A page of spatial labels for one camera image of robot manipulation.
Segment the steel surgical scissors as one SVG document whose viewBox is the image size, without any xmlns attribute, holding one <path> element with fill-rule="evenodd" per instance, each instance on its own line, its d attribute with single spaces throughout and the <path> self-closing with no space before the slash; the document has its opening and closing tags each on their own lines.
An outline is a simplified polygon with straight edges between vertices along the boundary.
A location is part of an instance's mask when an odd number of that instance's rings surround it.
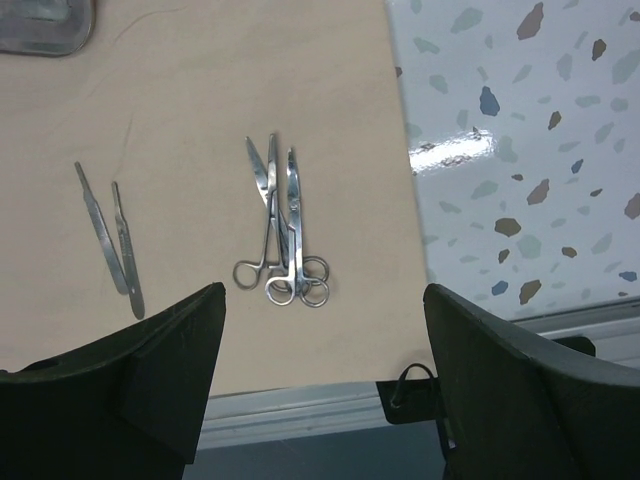
<svg viewBox="0 0 640 480">
<path fill-rule="evenodd" d="M 260 196 L 265 205 L 265 209 L 268 213 L 268 219 L 270 223 L 270 227 L 267 228 L 267 233 L 269 233 L 270 228 L 272 228 L 276 233 L 276 244 L 277 251 L 279 254 L 279 260 L 276 265 L 270 265 L 268 268 L 273 269 L 281 269 L 285 270 L 288 267 L 288 254 L 289 254 L 289 240 L 288 240 L 288 232 L 286 225 L 283 224 L 284 216 L 279 207 L 279 199 L 277 195 L 277 187 L 275 190 L 275 194 L 269 194 L 268 187 L 268 165 L 265 165 L 260 157 L 254 142 L 250 139 L 250 137 L 245 137 L 245 145 L 248 153 L 248 158 L 251 163 L 255 182 L 257 189 L 260 193 Z M 277 160 L 278 160 L 278 151 L 277 151 L 277 140 L 276 135 L 271 134 L 269 137 L 269 151 L 268 151 L 268 164 L 274 161 L 276 163 L 276 183 L 277 183 Z M 330 268 L 328 263 L 319 256 L 306 256 L 303 257 L 305 262 L 317 262 L 321 265 L 324 270 L 324 273 L 320 277 L 323 281 L 327 281 L 330 276 Z"/>
</svg>

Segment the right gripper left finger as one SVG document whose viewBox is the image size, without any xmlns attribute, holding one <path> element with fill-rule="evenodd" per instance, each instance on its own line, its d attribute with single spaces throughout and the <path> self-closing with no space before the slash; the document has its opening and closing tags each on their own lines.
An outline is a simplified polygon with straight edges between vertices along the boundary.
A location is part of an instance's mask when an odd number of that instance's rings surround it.
<svg viewBox="0 0 640 480">
<path fill-rule="evenodd" d="M 1 373 L 4 479 L 180 479 L 225 325 L 212 283 L 85 346 Z"/>
</svg>

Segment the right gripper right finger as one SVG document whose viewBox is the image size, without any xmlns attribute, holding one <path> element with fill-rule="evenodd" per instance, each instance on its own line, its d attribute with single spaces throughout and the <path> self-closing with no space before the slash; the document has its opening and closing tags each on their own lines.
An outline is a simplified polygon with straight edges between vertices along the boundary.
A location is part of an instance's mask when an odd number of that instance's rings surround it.
<svg viewBox="0 0 640 480">
<path fill-rule="evenodd" d="M 529 332 L 438 284 L 423 301 L 451 478 L 638 478 L 638 370 Z"/>
</svg>

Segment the steel instrument tray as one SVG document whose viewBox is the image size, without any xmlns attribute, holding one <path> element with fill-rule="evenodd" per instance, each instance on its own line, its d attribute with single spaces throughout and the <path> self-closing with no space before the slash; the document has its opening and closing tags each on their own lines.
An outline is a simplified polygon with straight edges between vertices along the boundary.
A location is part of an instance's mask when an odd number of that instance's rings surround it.
<svg viewBox="0 0 640 480">
<path fill-rule="evenodd" d="M 1 53 L 71 55 L 91 37 L 96 13 L 93 0 L 2 1 Z"/>
</svg>

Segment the steel needle holder clamp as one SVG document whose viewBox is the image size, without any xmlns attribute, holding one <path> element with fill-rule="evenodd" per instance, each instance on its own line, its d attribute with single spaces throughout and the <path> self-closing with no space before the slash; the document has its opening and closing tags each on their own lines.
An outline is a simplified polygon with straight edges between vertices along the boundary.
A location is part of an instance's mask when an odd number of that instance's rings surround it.
<svg viewBox="0 0 640 480">
<path fill-rule="evenodd" d="M 277 136 L 276 133 L 271 133 L 271 134 L 275 134 L 276 135 L 277 151 L 278 151 L 278 136 Z M 264 164 L 268 165 L 269 194 L 270 194 L 270 196 L 275 194 L 276 193 L 275 190 L 276 190 L 276 187 L 277 187 L 277 195 L 278 195 L 278 160 L 277 160 L 277 183 L 276 183 L 276 163 L 274 161 L 272 161 L 269 164 L 268 163 L 264 163 Z M 276 264 L 278 263 L 278 260 L 279 260 L 279 254 L 278 254 L 278 251 L 277 251 L 277 244 L 276 244 L 277 259 L 276 259 L 275 262 L 270 262 L 268 260 L 269 239 L 270 239 L 271 232 L 275 233 L 275 231 L 272 228 L 270 228 L 269 233 L 267 233 L 267 228 L 270 227 L 270 223 L 269 223 L 268 213 L 267 213 L 266 209 L 265 209 L 265 214 L 266 214 L 266 216 L 265 216 L 265 227 L 264 227 L 264 233 L 263 233 L 261 255 L 260 255 L 259 260 L 257 262 L 252 262 L 252 261 L 249 261 L 249 260 L 240 260 L 234 265 L 234 268 L 233 268 L 233 271 L 232 271 L 232 278 L 233 278 L 235 284 L 241 290 L 244 290 L 244 291 L 252 290 L 258 285 L 259 280 L 261 278 L 261 274 L 262 274 L 263 271 L 268 271 L 269 273 L 276 273 L 276 272 L 283 273 L 286 270 L 285 269 L 283 271 L 283 270 L 278 269 L 278 268 L 276 268 L 276 269 L 268 268 L 270 265 L 275 265 L 276 267 L 278 266 Z M 249 283 L 249 284 L 243 283 L 241 281 L 241 279 L 239 278 L 238 272 L 242 268 L 246 268 L 246 269 L 250 270 L 253 273 L 254 280 L 251 283 Z"/>
</svg>

